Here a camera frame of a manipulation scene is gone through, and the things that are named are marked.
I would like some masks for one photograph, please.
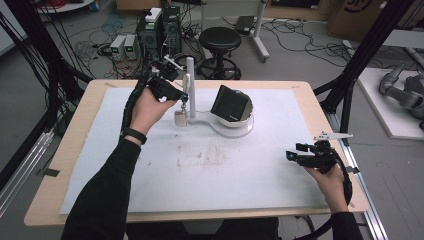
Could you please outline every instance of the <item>black pants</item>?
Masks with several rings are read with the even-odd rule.
[[[129,223],[129,240],[190,240],[182,222]],[[278,218],[224,220],[211,240],[278,240]]]

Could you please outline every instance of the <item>black long-sleeve shirt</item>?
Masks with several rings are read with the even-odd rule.
[[[66,220],[62,239],[123,239],[131,178],[140,147],[123,139],[85,185]],[[352,213],[331,216],[333,239],[362,239]]]

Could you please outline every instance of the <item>stool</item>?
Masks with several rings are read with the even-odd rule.
[[[241,78],[241,71],[230,59],[224,55],[241,44],[241,37],[235,30],[226,27],[212,27],[202,31],[199,37],[202,47],[209,50],[212,58],[208,58],[200,64],[196,73],[205,79],[229,80]]]

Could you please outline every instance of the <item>concrete floor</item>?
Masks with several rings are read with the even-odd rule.
[[[196,16],[199,16],[199,10],[193,9],[194,20]],[[91,41],[97,44],[110,42],[110,37],[116,30],[121,33],[133,32],[137,19],[133,13],[116,11],[113,3],[103,7],[97,13],[91,13],[88,9],[79,9],[59,16],[72,44],[79,41]],[[236,21],[236,18],[226,19],[231,23]],[[216,24],[229,26],[222,20],[217,20]],[[102,25],[103,29],[107,28],[106,31],[99,31]],[[313,36],[316,45],[326,46],[328,43],[340,44],[341,42],[340,39],[327,36],[325,23],[304,23],[303,30],[306,34]],[[292,50],[303,50],[310,40],[298,33],[279,32],[277,34],[281,45]],[[57,36],[53,33],[52,36],[59,46]],[[314,57],[305,51],[284,49],[278,43],[276,36],[266,29],[261,32],[261,39],[271,54],[271,58],[266,63],[262,63],[257,49],[248,38],[243,38],[242,45],[233,52],[232,60],[242,70],[242,80],[300,80],[307,81],[312,88],[316,88],[335,79],[346,65],[346,61],[342,58],[330,57],[323,51],[316,51],[313,54],[340,66]],[[64,48],[61,47],[60,50],[65,56]],[[382,47],[381,50],[370,63],[370,67],[377,67],[380,65],[379,61],[384,66],[396,65],[400,61],[405,62],[407,66],[413,64],[398,48]],[[114,78],[109,74],[112,63],[107,58],[94,54],[89,68],[98,79]],[[0,169],[3,169],[45,111],[45,92],[17,49],[12,49],[0,57],[0,93],[2,125]],[[419,186],[424,182],[421,173],[421,169],[424,169],[422,161],[424,142],[389,138],[359,87],[354,90],[349,131],[354,134],[354,138],[349,141],[350,146],[388,238],[422,239],[424,207],[421,201],[424,198],[424,190]],[[56,137],[36,166],[36,170],[49,159],[59,142],[60,138]],[[31,174],[8,210],[0,218],[0,239],[60,238],[61,226],[32,228],[23,223],[23,218],[41,180],[42,178],[35,173]],[[328,219],[328,216],[312,216],[312,219],[318,227]],[[362,215],[358,215],[357,219],[360,223],[365,222]],[[283,239],[293,239],[309,231],[306,223],[301,219],[282,217],[280,220],[280,235]],[[193,231],[211,229],[211,225],[204,222],[189,224],[193,226]],[[366,227],[361,227],[361,230],[365,239],[372,239]],[[326,234],[322,239],[331,239],[331,235]]]

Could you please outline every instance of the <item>wristband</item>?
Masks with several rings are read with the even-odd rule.
[[[122,137],[131,136],[133,138],[136,138],[136,139],[140,140],[141,145],[144,145],[146,143],[146,141],[147,141],[146,135],[144,135],[143,133],[141,133],[141,132],[139,132],[137,130],[134,130],[132,128],[126,128],[126,129],[124,129],[124,131],[122,131],[122,133],[121,133],[121,136]]]

